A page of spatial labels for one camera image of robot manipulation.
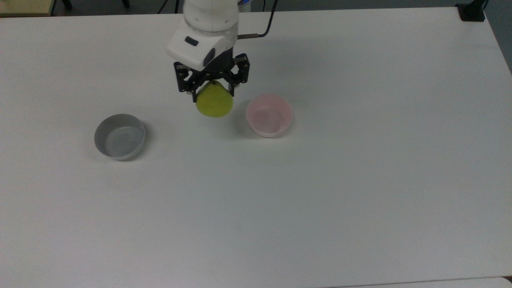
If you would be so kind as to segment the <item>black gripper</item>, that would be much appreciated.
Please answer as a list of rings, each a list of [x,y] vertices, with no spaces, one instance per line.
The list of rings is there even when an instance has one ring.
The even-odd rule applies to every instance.
[[[213,59],[202,71],[193,70],[181,62],[174,62],[174,71],[178,90],[192,95],[193,103],[196,103],[198,89],[210,80],[225,80],[229,93],[234,97],[235,89],[248,82],[250,61],[247,54],[234,57],[233,50],[229,49]]]

